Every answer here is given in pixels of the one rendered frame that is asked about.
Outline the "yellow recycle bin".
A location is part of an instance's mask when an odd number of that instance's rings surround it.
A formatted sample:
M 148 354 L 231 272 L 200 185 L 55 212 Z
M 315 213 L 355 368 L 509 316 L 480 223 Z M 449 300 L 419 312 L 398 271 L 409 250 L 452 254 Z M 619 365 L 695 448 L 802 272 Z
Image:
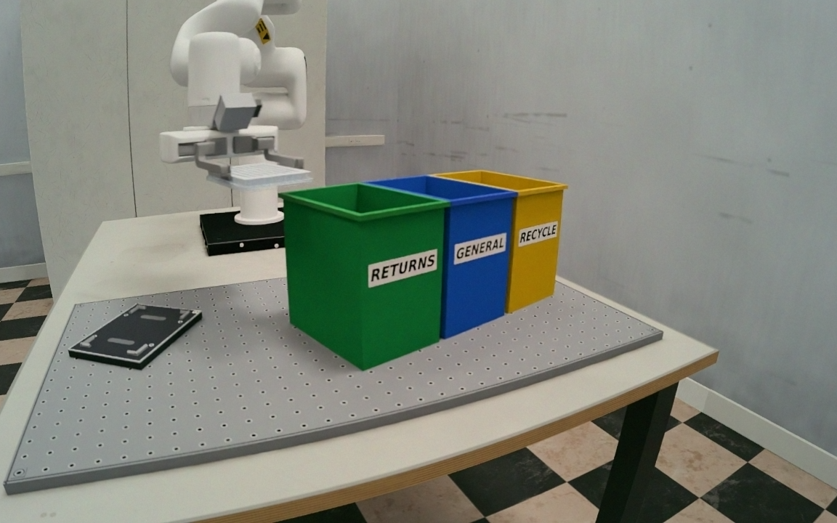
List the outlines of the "yellow recycle bin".
M 504 312 L 509 314 L 554 295 L 562 190 L 568 189 L 568 185 L 486 170 L 428 176 L 516 190 L 518 196 L 512 200 Z

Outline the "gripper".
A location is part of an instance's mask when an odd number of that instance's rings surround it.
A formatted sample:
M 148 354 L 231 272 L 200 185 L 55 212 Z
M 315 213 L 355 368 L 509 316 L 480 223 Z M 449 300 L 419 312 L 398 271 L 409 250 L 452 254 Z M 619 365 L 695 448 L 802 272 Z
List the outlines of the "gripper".
M 280 166 L 305 169 L 305 158 L 278 153 L 279 128 L 276 126 L 250 126 L 249 129 L 230 131 L 191 126 L 184 131 L 172 132 L 161 133 L 163 162 L 196 161 L 198 168 L 210 170 L 212 176 L 225 181 L 233 180 L 233 165 L 209 160 L 265 155 L 268 161 L 280 163 Z

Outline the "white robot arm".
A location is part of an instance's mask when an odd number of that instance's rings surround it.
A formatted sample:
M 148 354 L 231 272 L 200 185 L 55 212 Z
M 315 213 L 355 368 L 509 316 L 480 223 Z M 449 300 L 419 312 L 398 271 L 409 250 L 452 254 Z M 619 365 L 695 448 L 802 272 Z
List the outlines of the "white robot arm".
M 275 26 L 268 17 L 295 14 L 300 4 L 302 0 L 218 0 L 184 23 L 171 71 L 179 85 L 190 87 L 190 126 L 219 131 L 302 128 L 307 113 L 306 59 L 300 49 L 275 47 Z M 241 85 L 288 91 L 241 93 Z M 277 190 L 240 191 L 240 204 L 237 223 L 283 221 Z

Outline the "green bin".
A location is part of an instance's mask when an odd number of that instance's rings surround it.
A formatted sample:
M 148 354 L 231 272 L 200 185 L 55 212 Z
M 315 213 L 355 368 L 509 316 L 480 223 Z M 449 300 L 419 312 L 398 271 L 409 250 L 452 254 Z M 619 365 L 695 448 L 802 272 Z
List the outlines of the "green bin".
M 359 182 L 277 198 L 292 325 L 362 371 L 440 342 L 450 201 Z

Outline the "blue bin labelled general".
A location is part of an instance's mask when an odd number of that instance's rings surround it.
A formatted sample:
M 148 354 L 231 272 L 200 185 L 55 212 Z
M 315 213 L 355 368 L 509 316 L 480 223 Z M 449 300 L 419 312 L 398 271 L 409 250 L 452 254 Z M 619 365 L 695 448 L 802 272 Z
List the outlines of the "blue bin labelled general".
M 504 317 L 518 192 L 428 175 L 360 183 L 450 201 L 444 213 L 440 338 Z

